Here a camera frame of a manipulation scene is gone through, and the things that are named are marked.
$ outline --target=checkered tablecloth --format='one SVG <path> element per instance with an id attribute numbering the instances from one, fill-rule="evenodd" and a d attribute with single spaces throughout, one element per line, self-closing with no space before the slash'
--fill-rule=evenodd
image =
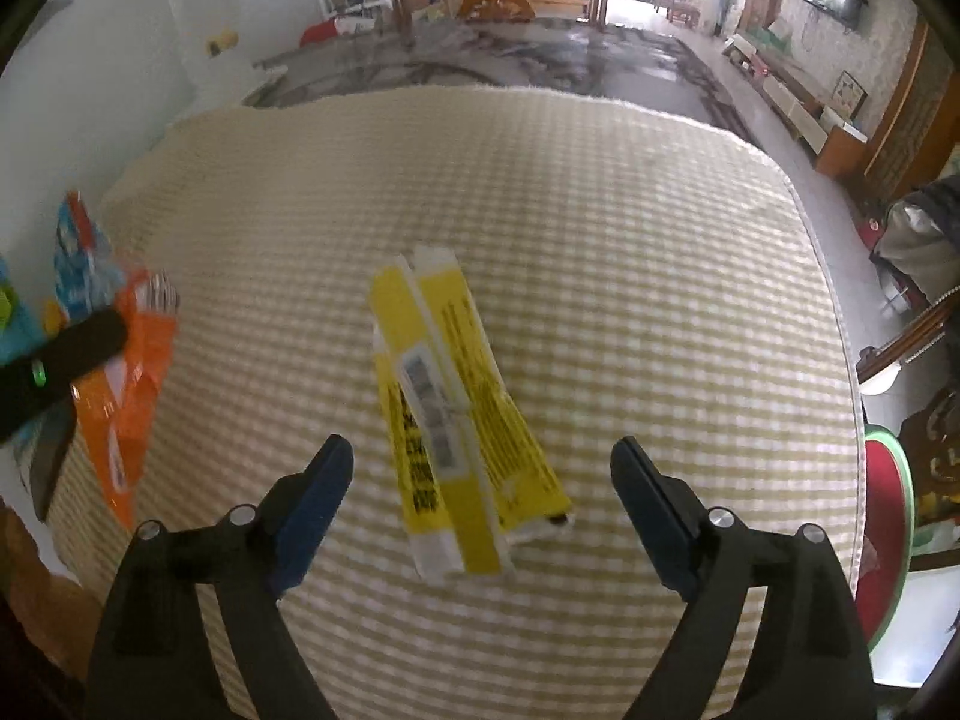
<path id="1" fill-rule="evenodd" d="M 344 720 L 621 717 L 683 611 L 611 487 L 624 435 L 752 527 L 822 523 L 856 574 L 862 425 L 832 287 L 787 178 L 728 132 L 531 90 L 224 110 L 171 129 L 101 211 L 114 245 L 182 295 L 141 517 L 209 524 L 329 433 L 353 444 L 353 486 L 281 604 Z M 509 579 L 426 586 L 407 550 L 366 295 L 418 242 L 457 253 L 574 502 L 572 530 L 515 549 Z M 81 440 L 50 520 L 105 596 L 128 535 Z M 227 692 L 250 713 L 213 617 Z M 714 712 L 759 622 L 753 593 Z"/>

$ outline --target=tiled floor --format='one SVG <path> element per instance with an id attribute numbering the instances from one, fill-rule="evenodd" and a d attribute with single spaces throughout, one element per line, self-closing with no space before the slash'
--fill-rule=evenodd
<path id="1" fill-rule="evenodd" d="M 896 336 L 904 320 L 893 312 L 880 290 L 877 272 L 853 225 L 847 194 L 835 181 L 813 170 L 812 152 L 792 138 L 744 74 L 720 55 L 723 41 L 683 25 L 671 25 L 664 11 L 654 13 L 653 6 L 645 2 L 609 0 L 607 20 L 675 35 L 709 66 L 730 93 L 757 143 L 793 182 L 827 263 L 853 353 L 865 346 L 882 346 Z M 904 367 L 886 394 L 865 397 L 867 419 L 898 433 L 901 421 L 923 408 L 946 381 L 944 359 L 939 344 Z"/>

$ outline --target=barcode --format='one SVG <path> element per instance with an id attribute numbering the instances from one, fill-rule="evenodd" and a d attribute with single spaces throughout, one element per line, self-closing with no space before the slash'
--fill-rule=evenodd
<path id="1" fill-rule="evenodd" d="M 176 314 L 179 294 L 166 274 L 153 274 L 136 286 L 136 307 L 151 314 Z"/>
<path id="2" fill-rule="evenodd" d="M 457 466 L 457 459 L 450 447 L 450 439 L 446 435 L 445 407 L 440 393 L 430 379 L 430 371 L 426 362 L 419 356 L 411 357 L 403 363 L 410 384 L 413 385 L 414 395 L 424 414 L 424 424 L 419 426 L 426 435 L 430 445 L 430 452 L 434 463 L 440 470 L 450 470 Z"/>

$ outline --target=orange package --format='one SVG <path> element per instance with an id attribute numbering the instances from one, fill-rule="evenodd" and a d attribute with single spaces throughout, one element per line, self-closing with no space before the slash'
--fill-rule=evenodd
<path id="1" fill-rule="evenodd" d="M 127 324 L 123 354 L 73 386 L 77 420 L 100 486 L 117 519 L 133 529 L 133 489 L 160 387 L 170 367 L 179 300 L 163 274 L 136 271 L 114 298 Z"/>

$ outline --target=silver bolt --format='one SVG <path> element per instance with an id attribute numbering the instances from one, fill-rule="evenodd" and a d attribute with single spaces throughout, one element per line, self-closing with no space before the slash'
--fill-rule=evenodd
<path id="1" fill-rule="evenodd" d="M 247 525 L 256 517 L 256 509 L 248 503 L 230 510 L 230 522 L 234 525 Z"/>
<path id="2" fill-rule="evenodd" d="M 136 529 L 136 534 L 142 538 L 143 541 L 150 541 L 151 538 L 156 538 L 160 535 L 160 522 L 157 522 L 155 519 L 148 519 Z"/>
<path id="3" fill-rule="evenodd" d="M 718 528 L 731 527 L 733 522 L 735 522 L 733 512 L 728 512 L 726 509 L 711 509 L 708 517 L 710 518 L 710 522 Z"/>
<path id="4" fill-rule="evenodd" d="M 800 529 L 800 532 L 803 533 L 803 537 L 807 541 L 811 541 L 814 544 L 819 544 L 823 541 L 827 534 L 824 533 L 824 529 L 819 525 L 814 525 L 812 522 L 808 522 L 803 528 Z"/>

